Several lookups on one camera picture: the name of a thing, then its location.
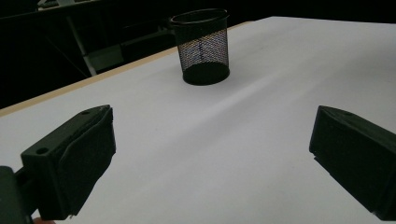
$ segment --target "cup base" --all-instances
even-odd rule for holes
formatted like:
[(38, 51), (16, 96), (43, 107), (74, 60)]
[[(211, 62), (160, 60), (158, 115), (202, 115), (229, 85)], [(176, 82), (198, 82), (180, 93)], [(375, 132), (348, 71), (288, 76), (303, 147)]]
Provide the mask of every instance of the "cup base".
[(198, 63), (183, 72), (185, 82), (195, 86), (212, 85), (226, 79), (230, 69), (223, 63)]

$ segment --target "white surface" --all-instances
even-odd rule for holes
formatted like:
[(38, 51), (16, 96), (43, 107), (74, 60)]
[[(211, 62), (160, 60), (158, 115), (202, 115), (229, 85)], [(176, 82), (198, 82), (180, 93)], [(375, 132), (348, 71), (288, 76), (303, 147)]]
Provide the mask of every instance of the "white surface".
[(396, 133), (396, 26), (268, 18), (228, 33), (230, 76), (197, 87), (177, 53), (0, 118), (0, 163), (77, 112), (114, 108), (117, 153), (57, 223), (383, 223), (309, 152), (319, 105)]

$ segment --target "pen holder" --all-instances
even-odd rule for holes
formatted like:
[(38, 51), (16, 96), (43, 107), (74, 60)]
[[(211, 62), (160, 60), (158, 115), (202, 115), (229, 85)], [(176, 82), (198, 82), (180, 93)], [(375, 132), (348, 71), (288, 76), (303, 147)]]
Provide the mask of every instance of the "pen holder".
[(211, 85), (230, 75), (228, 16), (225, 9), (209, 8), (171, 18), (185, 82)]

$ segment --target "dark background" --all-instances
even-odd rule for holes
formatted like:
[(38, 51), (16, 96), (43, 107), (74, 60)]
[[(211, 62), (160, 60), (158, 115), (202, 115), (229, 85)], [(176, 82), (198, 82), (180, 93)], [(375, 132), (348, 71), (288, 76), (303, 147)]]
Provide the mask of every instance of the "dark background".
[(130, 63), (175, 46), (169, 18), (210, 7), (225, 8), (228, 26), (271, 16), (339, 21), (396, 22), (390, 3), (315, 1), (139, 1), (99, 0), (71, 7), (37, 11), (33, 0), (0, 0), (0, 108), (90, 77), (71, 19), (87, 53), (118, 45), (124, 61), (98, 71)]

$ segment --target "black mesh pencil cup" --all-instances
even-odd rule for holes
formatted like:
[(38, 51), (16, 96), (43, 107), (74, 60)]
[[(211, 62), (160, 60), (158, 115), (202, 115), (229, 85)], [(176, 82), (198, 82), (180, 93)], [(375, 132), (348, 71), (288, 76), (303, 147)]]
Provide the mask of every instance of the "black mesh pencil cup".
[(171, 18), (185, 82), (211, 85), (230, 75), (228, 16), (225, 9), (209, 8)]

